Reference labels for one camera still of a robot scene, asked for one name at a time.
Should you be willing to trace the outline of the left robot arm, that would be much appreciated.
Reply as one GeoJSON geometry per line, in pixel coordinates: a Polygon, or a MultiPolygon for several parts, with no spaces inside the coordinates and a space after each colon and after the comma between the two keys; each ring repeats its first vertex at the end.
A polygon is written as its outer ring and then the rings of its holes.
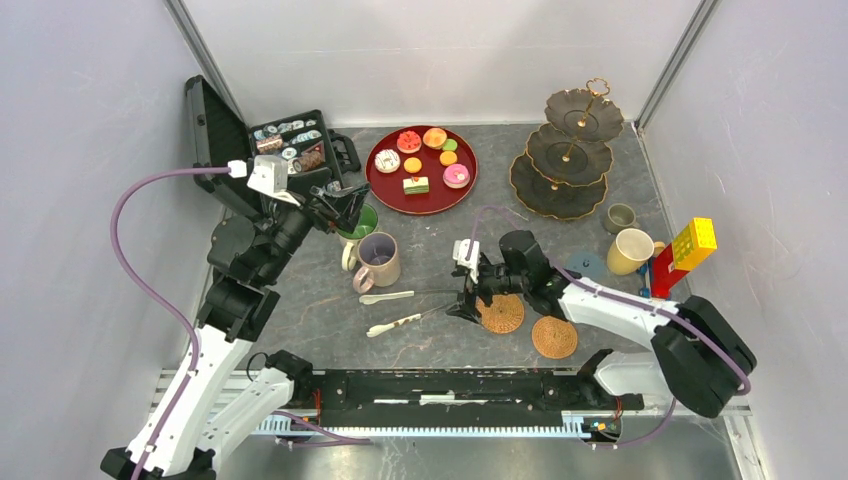
{"type": "Polygon", "coordinates": [[[371,190],[364,183],[337,192],[311,185],[304,193],[262,196],[258,219],[235,215],[215,228],[207,260],[213,268],[196,322],[148,285],[130,266],[118,238],[120,215],[144,178],[117,201],[110,240],[128,276],[181,322],[189,347],[177,375],[139,434],[108,450],[101,470],[113,479],[213,479],[223,461],[274,410],[306,405],[314,394],[311,365],[286,351],[271,356],[249,387],[221,410],[211,408],[230,374],[260,337],[280,296],[272,287],[314,230],[335,232],[359,220],[371,190]]]}

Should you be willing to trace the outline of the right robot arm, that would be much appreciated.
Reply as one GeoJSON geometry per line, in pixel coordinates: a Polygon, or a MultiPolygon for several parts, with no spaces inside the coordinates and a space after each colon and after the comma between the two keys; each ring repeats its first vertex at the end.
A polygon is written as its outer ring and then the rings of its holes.
{"type": "Polygon", "coordinates": [[[616,396],[656,391],[715,418],[750,392],[756,356],[709,300],[650,300],[605,287],[556,265],[528,230],[504,234],[499,248],[503,260],[493,263],[475,238],[453,242],[452,274],[463,286],[448,315],[479,324],[495,297],[516,294],[544,317],[608,331],[651,353],[649,360],[603,355],[577,382],[585,405],[602,408],[616,396]]]}

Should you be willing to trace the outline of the orange fruit tart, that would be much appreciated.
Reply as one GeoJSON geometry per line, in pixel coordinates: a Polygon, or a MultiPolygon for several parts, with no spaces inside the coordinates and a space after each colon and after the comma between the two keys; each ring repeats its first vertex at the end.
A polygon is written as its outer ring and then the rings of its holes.
{"type": "Polygon", "coordinates": [[[439,127],[429,128],[422,135],[423,145],[428,147],[428,148],[431,148],[431,149],[441,150],[447,140],[448,140],[447,132],[444,129],[439,128],[439,127]]]}

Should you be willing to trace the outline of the pink beige mug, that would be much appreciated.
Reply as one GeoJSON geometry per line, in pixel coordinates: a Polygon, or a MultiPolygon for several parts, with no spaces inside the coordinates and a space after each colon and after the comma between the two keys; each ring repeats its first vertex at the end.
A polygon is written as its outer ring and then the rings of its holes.
{"type": "Polygon", "coordinates": [[[374,287],[393,285],[401,275],[397,241],[390,234],[374,232],[364,237],[357,247],[360,268],[352,285],[357,293],[365,294],[374,287]]]}

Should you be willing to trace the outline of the layered green cake slice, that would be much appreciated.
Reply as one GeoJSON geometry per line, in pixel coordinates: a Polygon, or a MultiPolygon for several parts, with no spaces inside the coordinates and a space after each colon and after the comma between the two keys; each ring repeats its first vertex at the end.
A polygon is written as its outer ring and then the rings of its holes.
{"type": "Polygon", "coordinates": [[[405,195],[427,194],[430,191],[429,178],[426,176],[413,176],[402,181],[405,195]]]}

